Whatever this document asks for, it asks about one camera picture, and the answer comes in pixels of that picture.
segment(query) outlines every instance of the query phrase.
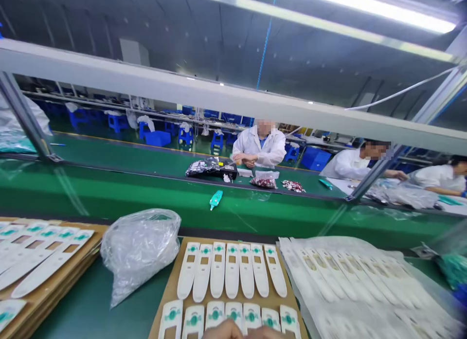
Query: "cardboard tray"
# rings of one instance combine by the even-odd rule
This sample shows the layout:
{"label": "cardboard tray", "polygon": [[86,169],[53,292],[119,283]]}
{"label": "cardboard tray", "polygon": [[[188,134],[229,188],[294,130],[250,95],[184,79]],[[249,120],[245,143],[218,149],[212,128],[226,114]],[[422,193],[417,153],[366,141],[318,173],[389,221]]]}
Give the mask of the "cardboard tray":
{"label": "cardboard tray", "polygon": [[[0,217],[2,221],[15,221],[15,223],[29,223],[33,219],[16,219]],[[70,223],[63,221],[49,221],[51,224],[68,227],[78,227],[80,229],[94,230],[92,237],[71,259],[62,266],[57,272],[46,280],[40,287],[22,298],[28,303],[21,312],[8,324],[8,326],[0,334],[0,339],[27,339],[44,321],[47,315],[53,310],[65,294],[71,289],[73,284],[81,277],[86,269],[94,262],[98,256],[98,250],[102,240],[102,236],[108,226]],[[0,291],[0,300],[10,298],[15,287],[25,278],[20,278],[18,281]]]}
{"label": "cardboard tray", "polygon": [[[193,238],[193,237],[185,237],[182,240],[180,251],[175,259],[174,267],[172,268],[172,272],[170,273],[169,279],[167,281],[167,286],[165,287],[165,291],[162,296],[161,303],[159,304],[159,308],[157,309],[157,314],[154,319],[154,322],[152,323],[151,332],[149,333],[148,339],[158,338],[159,325],[161,323],[161,317],[162,317],[162,308],[164,307],[166,303],[177,299],[177,286],[179,282],[179,275],[180,275],[181,265],[183,263],[183,257],[185,256],[186,245],[188,242],[198,242],[201,244],[213,244],[214,242],[239,243],[238,241],[217,240],[217,239],[209,239],[209,238]],[[208,285],[206,296],[204,297],[204,300],[200,304],[204,305],[204,308],[206,308],[207,303],[213,300],[223,301],[225,303],[227,302],[256,303],[260,305],[261,307],[268,307],[273,310],[276,310],[277,312],[279,312],[280,305],[286,305],[297,311],[298,321],[300,324],[300,333],[302,335],[302,338],[307,338],[308,335],[307,335],[306,327],[303,322],[300,310],[298,308],[297,301],[295,299],[295,294],[293,293],[293,290],[292,290],[292,286],[290,285],[290,280],[287,276],[287,272],[284,267],[284,261],[282,260],[282,256],[279,252],[277,253],[277,255],[279,257],[279,262],[281,264],[282,272],[284,274],[284,278],[286,280],[286,285],[287,285],[287,296],[285,298],[281,298],[277,294],[274,288],[274,285],[272,284],[272,279],[269,273],[269,268],[268,266],[266,266],[266,270],[268,273],[268,280],[269,280],[269,296],[267,298],[262,298],[259,295],[258,290],[256,289],[256,285],[254,289],[253,298],[252,299],[245,298],[245,296],[243,295],[242,289],[241,289],[241,283],[239,281],[238,283],[239,290],[238,290],[237,297],[235,299],[232,300],[227,297],[227,295],[225,294],[225,287],[220,298],[214,299],[213,296],[211,295],[210,285]],[[183,316],[185,316],[186,308],[192,305],[196,305],[196,303],[193,301],[193,290],[190,292],[188,297],[183,301]]]}

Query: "hand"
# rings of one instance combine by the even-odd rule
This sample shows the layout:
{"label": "hand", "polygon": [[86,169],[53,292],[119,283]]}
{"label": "hand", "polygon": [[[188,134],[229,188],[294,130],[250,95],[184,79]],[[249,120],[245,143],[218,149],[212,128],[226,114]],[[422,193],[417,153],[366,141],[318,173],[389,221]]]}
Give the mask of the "hand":
{"label": "hand", "polygon": [[245,161],[252,161],[253,163],[258,160],[258,156],[255,154],[245,154],[239,153],[234,156],[234,161],[245,160]]}
{"label": "hand", "polygon": [[286,336],[269,327],[255,329],[245,339],[286,339]]}
{"label": "hand", "polygon": [[254,168],[254,161],[245,161],[243,160],[243,163],[246,165],[247,168],[253,169]]}
{"label": "hand", "polygon": [[407,174],[400,170],[386,170],[384,172],[384,176],[387,178],[398,178],[401,181],[405,181],[409,179]]}
{"label": "hand", "polygon": [[242,332],[232,319],[227,319],[214,328],[209,328],[202,339],[243,339]]}

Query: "hair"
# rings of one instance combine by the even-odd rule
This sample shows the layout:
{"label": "hair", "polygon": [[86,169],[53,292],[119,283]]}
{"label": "hair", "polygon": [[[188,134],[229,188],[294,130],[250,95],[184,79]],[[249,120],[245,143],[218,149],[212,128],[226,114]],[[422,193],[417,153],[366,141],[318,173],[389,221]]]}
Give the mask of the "hair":
{"label": "hair", "polygon": [[457,166],[457,165],[459,165],[460,162],[467,162],[467,157],[458,156],[458,155],[455,155],[455,156],[451,157],[451,165],[452,166]]}
{"label": "hair", "polygon": [[361,147],[365,148],[367,143],[370,143],[371,145],[383,145],[386,147],[389,147],[391,145],[391,142],[387,142],[387,141],[376,141],[376,140],[371,140],[371,139],[365,139],[365,142],[363,143]]}

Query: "fluorescent light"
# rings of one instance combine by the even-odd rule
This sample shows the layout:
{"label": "fluorescent light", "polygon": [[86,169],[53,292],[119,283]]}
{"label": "fluorescent light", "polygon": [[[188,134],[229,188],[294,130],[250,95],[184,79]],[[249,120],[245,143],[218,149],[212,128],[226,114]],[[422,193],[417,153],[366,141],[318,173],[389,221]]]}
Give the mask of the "fluorescent light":
{"label": "fluorescent light", "polygon": [[325,0],[360,11],[372,13],[377,16],[397,20],[399,22],[413,25],[419,28],[430,30],[436,33],[448,33],[452,31],[456,24],[427,16],[423,13],[411,11],[406,8],[398,7],[389,3],[381,2],[378,0]]}

